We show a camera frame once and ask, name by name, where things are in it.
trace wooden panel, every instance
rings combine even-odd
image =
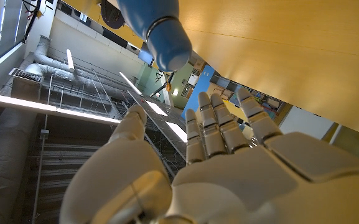
[[[359,1],[179,2],[220,75],[359,131]]]

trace robotic hand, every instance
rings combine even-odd
[[[283,135],[246,90],[250,148],[218,95],[198,96],[206,148],[186,112],[187,167],[170,186],[132,106],[68,186],[61,223],[359,223],[359,159],[301,133]]]

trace ceiling light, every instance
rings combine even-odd
[[[68,49],[67,49],[67,64],[68,64],[69,71],[74,72],[74,63],[73,63],[72,52]]]
[[[128,79],[122,72],[120,72],[119,74],[125,79],[125,81],[128,82],[128,84],[132,87],[133,90],[135,90],[135,92],[136,92],[137,94],[139,94],[139,95],[142,96],[142,93],[138,90],[138,88],[136,88],[136,87],[134,86],[134,84],[133,84],[131,81],[129,81],[129,79]]]
[[[148,105],[154,110],[154,112],[160,115],[168,116],[157,104],[149,102],[147,100],[146,103],[148,103]]]
[[[80,119],[78,117],[89,118],[88,120],[90,120],[90,121],[95,121],[95,120],[105,121],[105,122],[100,122],[100,123],[105,123],[105,124],[121,122],[118,119],[105,118],[105,117],[97,116],[97,115],[93,115],[93,114],[65,110],[65,109],[57,108],[56,106],[46,105],[43,103],[36,103],[36,102],[32,102],[32,101],[27,101],[27,100],[20,100],[20,99],[16,99],[16,98],[7,97],[7,96],[1,96],[1,95],[0,95],[0,106],[7,107],[7,108],[15,108],[15,109],[19,109],[19,110],[26,110],[28,108],[32,108],[33,111],[36,111],[38,113],[45,113],[45,114],[55,115],[55,116],[64,116],[64,114],[69,114],[70,116],[66,115],[66,117],[73,118],[73,119]]]
[[[55,106],[50,106],[43,103],[36,103],[32,101],[20,100],[20,99],[0,95],[0,106],[4,106],[5,104],[17,105],[17,106],[46,110],[46,111],[55,111],[56,109]]]
[[[183,142],[187,142],[187,134],[186,134],[186,132],[184,132],[184,130],[182,130],[182,128],[180,128],[178,126],[178,124],[170,123],[170,122],[167,122],[167,121],[166,121],[166,123],[175,132],[175,134],[177,134],[179,136],[179,138]]]

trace insulated pipe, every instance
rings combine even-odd
[[[92,77],[91,77],[94,75],[89,74],[87,72],[83,73],[83,74],[86,74],[87,77],[83,77],[80,75],[74,75],[73,73],[67,72],[62,69],[53,68],[48,65],[40,65],[37,63],[29,65],[26,68],[26,71],[36,74],[36,75],[43,75],[45,77],[50,77],[51,75],[53,75],[54,78],[59,78],[61,80],[69,80],[70,83],[73,85],[84,86],[84,89],[87,89],[87,90],[93,91],[95,89],[95,87],[93,86]],[[125,97],[123,96],[123,94],[121,93],[121,90],[114,88],[112,86],[109,86],[109,85],[105,85],[104,88],[105,88],[107,94],[109,94],[109,96],[112,96],[113,98],[123,100],[123,101],[126,100]]]
[[[15,82],[12,97],[38,100],[39,86]],[[8,223],[22,180],[36,112],[6,108],[0,115],[0,223]]]
[[[51,67],[51,68],[48,68],[48,71],[57,72],[56,74],[54,73],[54,75],[57,75],[59,78],[70,80],[70,81],[72,81],[72,83],[74,85],[82,86],[83,84],[85,84],[85,88],[89,86],[88,87],[89,90],[94,89],[93,84],[90,80],[90,79],[94,79],[94,76],[95,76],[94,74],[85,72],[80,69],[75,69],[75,73],[72,73],[70,71],[70,68],[68,67],[68,65],[66,65],[62,62],[59,62],[57,60],[54,60],[52,58],[49,58],[47,56],[49,46],[50,46],[50,39],[46,38],[44,36],[40,36],[40,42],[38,43],[37,49],[34,52],[35,62],[37,62],[38,64],[41,64],[41,65],[48,65],[49,67]],[[110,96],[120,99],[120,100],[125,100],[125,98],[122,96],[121,92],[118,89],[116,89],[115,87],[112,87],[112,86],[114,86],[114,84],[110,84],[110,85],[108,83],[106,83],[106,84],[107,85],[105,85],[105,88]]]

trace light fixture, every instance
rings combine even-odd
[[[69,71],[74,72],[74,63],[73,63],[72,52],[68,49],[67,49],[67,64],[68,64]]]
[[[86,19],[88,18],[88,16],[86,16],[84,13],[81,12],[80,14],[80,20],[83,22],[86,22]]]
[[[182,130],[182,128],[179,127],[178,124],[174,124],[171,122],[167,122],[168,126],[175,132],[175,134],[177,134],[179,136],[179,138],[183,141],[183,142],[187,142],[187,134],[186,132],[184,132],[184,130]]]
[[[27,101],[27,100],[20,100],[20,99],[16,99],[16,98],[7,97],[7,96],[1,96],[1,95],[0,95],[0,106],[7,107],[7,108],[15,108],[15,109],[19,109],[19,110],[28,110],[29,108],[32,108],[33,111],[36,111],[38,113],[45,113],[45,114],[55,115],[55,116],[65,116],[65,117],[69,117],[69,118],[73,118],[73,119],[87,118],[87,120],[89,120],[89,121],[94,121],[94,122],[96,121],[96,122],[104,123],[104,124],[121,122],[118,119],[105,118],[105,117],[97,116],[97,115],[93,115],[93,114],[65,110],[65,109],[57,108],[56,106],[46,105],[43,103],[36,103],[36,102],[32,102],[32,101]]]
[[[125,79],[125,81],[128,82],[128,84],[132,87],[133,90],[135,90],[135,92],[136,92],[137,94],[139,94],[139,95],[142,96],[142,93],[138,90],[138,88],[136,88],[136,87],[134,86],[134,84],[133,84],[131,81],[129,81],[129,79],[128,79],[122,72],[120,72],[119,74]]]
[[[147,100],[145,100],[145,101],[154,110],[154,112],[156,112],[160,115],[168,116],[157,104],[149,102]]]
[[[15,106],[20,106],[20,107],[33,108],[33,109],[39,109],[45,111],[56,110],[55,106],[50,106],[43,103],[36,103],[32,101],[20,100],[20,99],[0,95],[0,106],[4,106],[6,104],[12,105],[14,108],[16,108]]]

